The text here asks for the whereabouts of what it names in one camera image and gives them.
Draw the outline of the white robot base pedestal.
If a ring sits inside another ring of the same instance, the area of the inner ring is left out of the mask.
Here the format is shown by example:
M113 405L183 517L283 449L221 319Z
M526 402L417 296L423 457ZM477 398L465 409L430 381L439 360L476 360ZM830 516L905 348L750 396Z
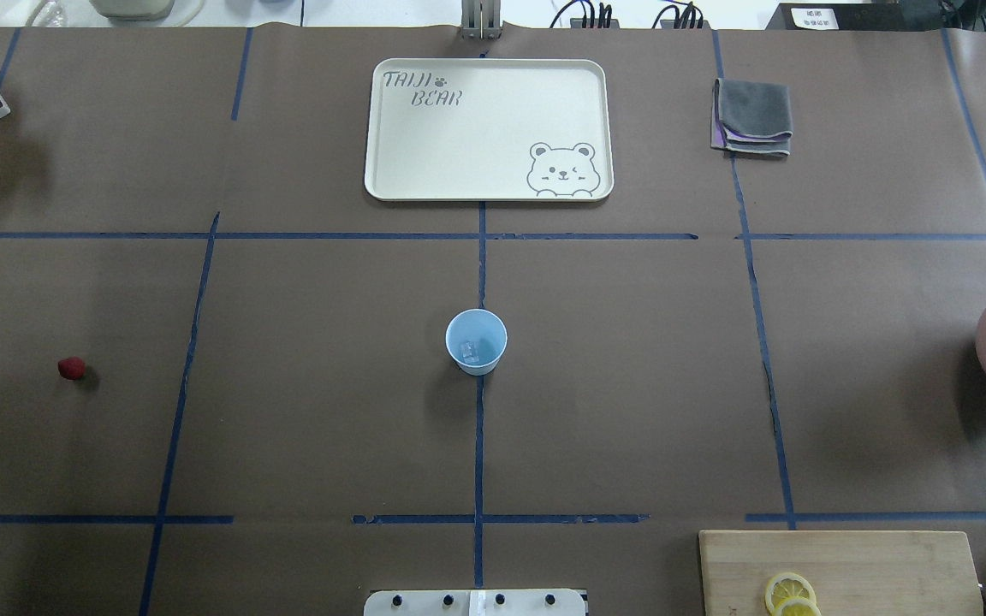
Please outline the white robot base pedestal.
M396 589L367 597L364 615L587 615L577 589Z

